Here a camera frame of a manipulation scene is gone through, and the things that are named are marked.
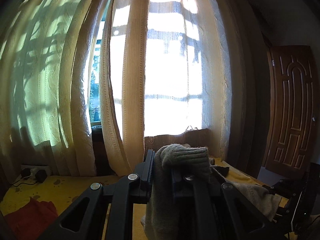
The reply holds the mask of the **light grey knit sweater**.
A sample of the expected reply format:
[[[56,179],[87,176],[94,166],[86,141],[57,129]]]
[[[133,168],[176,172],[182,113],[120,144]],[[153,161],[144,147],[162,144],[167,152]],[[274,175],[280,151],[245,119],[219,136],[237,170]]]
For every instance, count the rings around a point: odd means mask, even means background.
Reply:
[[[163,146],[155,154],[146,207],[148,239],[283,239],[274,217],[281,198],[225,178],[205,147]]]

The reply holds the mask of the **yellow paw print blanket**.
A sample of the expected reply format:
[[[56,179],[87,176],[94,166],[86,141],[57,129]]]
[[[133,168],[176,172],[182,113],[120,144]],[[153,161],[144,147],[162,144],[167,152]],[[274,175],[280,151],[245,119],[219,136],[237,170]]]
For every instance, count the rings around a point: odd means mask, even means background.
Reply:
[[[227,179],[246,184],[264,185],[263,182],[246,175],[245,173],[231,167],[220,158],[214,158],[216,163],[222,167],[229,167]],[[1,201],[1,212],[5,216],[17,211],[29,203],[30,198],[41,202],[52,202],[60,215],[72,202],[76,200],[92,183],[98,182],[102,185],[116,183],[120,177],[111,175],[103,177],[66,177],[49,176],[42,184],[10,187]],[[133,239],[147,239],[143,226],[140,222],[145,215],[146,205],[135,204],[133,208]]]

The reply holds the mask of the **brown wooden door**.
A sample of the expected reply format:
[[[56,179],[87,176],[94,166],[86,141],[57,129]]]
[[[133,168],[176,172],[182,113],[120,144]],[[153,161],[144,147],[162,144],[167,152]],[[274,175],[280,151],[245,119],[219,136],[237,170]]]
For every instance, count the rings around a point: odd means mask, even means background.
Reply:
[[[318,73],[309,46],[278,46],[268,55],[271,120],[265,167],[299,178],[310,164],[317,137]]]

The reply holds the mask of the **red knit garment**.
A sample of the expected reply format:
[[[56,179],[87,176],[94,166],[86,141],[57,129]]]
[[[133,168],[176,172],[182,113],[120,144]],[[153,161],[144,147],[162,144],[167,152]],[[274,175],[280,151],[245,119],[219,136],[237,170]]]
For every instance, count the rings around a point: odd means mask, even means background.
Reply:
[[[55,222],[58,214],[53,202],[30,198],[29,202],[4,216],[16,239],[37,239]]]

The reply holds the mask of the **black power adapter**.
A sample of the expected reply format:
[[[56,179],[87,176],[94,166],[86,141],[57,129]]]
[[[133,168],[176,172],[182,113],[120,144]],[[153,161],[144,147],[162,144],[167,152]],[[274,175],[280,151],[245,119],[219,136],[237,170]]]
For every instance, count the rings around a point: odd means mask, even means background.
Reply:
[[[48,175],[45,170],[38,170],[35,174],[35,181],[38,183],[43,183],[47,179]]]

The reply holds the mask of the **white power strip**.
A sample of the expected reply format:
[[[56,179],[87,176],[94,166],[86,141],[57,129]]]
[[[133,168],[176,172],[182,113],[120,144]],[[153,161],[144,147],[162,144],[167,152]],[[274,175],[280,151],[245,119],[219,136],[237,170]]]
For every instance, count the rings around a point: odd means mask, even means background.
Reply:
[[[21,170],[29,168],[32,174],[36,174],[40,170],[44,170],[47,176],[52,175],[52,169],[49,166],[21,165]]]

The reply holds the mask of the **cream ribbed curtain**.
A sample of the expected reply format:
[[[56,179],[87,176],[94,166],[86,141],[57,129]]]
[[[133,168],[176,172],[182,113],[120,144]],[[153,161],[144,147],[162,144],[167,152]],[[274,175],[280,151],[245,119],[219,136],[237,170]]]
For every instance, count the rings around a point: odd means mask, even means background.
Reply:
[[[229,51],[217,0],[111,0],[100,58],[101,124],[118,176],[147,137],[205,130],[211,155],[230,136]]]

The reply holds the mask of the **cream patterned curtain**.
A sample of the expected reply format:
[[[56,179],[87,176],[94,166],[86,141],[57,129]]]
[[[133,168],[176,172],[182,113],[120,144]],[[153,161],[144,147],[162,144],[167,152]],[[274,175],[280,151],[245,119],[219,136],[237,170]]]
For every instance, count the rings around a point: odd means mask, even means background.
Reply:
[[[95,176],[89,119],[94,44],[107,0],[11,0],[1,24],[1,167]]]

